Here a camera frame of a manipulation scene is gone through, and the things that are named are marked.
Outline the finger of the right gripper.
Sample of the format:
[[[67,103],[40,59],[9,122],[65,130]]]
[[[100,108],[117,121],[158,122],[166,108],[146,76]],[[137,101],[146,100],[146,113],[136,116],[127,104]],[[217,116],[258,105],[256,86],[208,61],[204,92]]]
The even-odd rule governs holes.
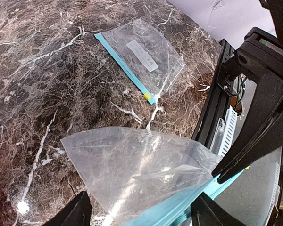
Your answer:
[[[212,171],[222,184],[283,146],[283,80],[265,69],[236,141]]]

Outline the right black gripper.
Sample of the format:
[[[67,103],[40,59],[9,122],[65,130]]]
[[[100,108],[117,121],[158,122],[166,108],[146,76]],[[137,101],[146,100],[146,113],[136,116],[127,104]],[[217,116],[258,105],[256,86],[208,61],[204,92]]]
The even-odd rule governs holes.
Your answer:
[[[263,79],[264,70],[283,81],[283,0],[261,0],[260,3],[269,10],[277,36],[252,28],[235,52],[236,62],[257,84]]]

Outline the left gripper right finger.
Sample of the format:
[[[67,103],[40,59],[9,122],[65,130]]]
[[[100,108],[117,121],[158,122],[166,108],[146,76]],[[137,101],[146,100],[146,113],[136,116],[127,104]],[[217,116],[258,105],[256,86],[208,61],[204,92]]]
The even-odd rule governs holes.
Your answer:
[[[190,205],[193,226],[246,226],[202,192]]]

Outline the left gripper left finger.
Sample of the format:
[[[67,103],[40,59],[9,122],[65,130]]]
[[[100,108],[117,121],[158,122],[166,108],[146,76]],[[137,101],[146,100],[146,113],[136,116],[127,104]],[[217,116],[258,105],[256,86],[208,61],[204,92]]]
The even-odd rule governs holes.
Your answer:
[[[86,191],[81,191],[45,226],[89,226],[92,206]]]

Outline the zip bag with blue zipper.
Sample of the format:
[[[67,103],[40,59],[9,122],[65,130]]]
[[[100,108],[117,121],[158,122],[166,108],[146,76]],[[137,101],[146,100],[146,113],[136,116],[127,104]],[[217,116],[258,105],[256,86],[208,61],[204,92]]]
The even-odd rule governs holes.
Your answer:
[[[201,193],[214,199],[234,182],[211,175],[220,155],[177,135],[104,127],[61,142],[88,191],[120,226],[180,225]]]

